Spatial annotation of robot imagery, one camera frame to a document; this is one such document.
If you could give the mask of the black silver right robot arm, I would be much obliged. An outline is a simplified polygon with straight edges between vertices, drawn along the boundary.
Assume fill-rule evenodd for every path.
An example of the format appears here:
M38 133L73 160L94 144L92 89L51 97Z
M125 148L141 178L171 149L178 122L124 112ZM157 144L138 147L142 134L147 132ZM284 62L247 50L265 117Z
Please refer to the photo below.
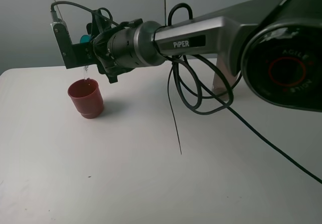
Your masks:
M174 25L141 19L91 41L107 75L216 54L261 99L321 111L321 0L251 0Z

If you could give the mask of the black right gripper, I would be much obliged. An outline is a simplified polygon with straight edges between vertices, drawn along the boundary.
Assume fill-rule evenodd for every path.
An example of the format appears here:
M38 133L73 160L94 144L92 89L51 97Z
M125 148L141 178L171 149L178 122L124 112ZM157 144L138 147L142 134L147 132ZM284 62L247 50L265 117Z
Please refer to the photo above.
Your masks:
M142 19L122 22L90 41L93 53L101 64L99 69L107 76L109 83L116 83L119 75L143 66L134 49L134 33L142 23Z

